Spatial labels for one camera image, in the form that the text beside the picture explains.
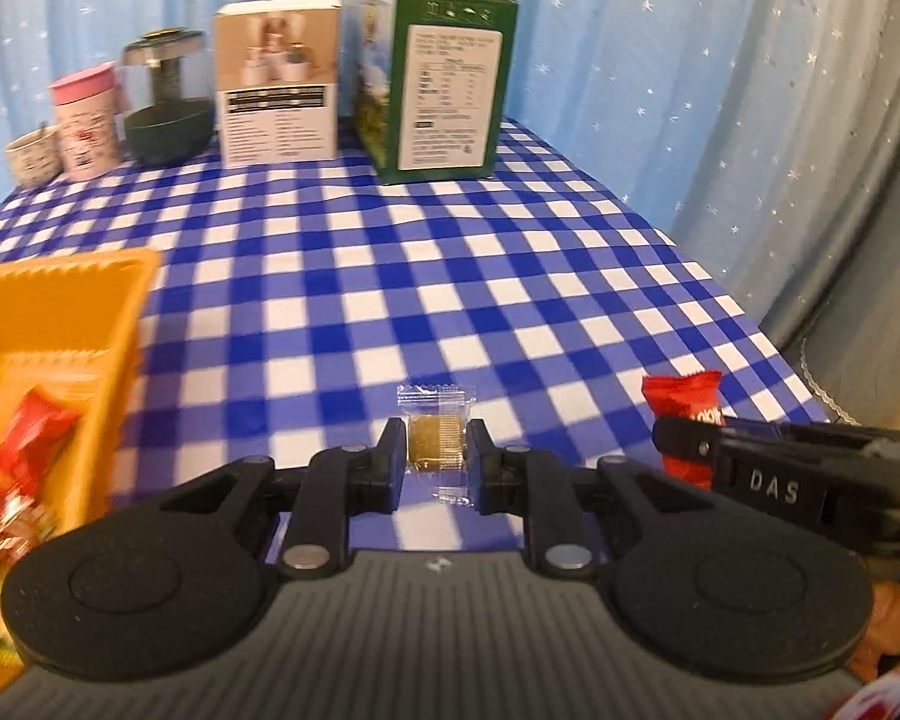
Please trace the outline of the person's right hand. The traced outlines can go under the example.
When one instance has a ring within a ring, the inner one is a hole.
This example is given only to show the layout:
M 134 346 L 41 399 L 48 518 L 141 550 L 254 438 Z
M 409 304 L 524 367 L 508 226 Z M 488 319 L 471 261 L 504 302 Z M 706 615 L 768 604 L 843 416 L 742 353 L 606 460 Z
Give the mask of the person's right hand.
M 900 656 L 900 583 L 873 583 L 873 611 L 850 669 L 862 680 L 878 678 L 883 656 Z

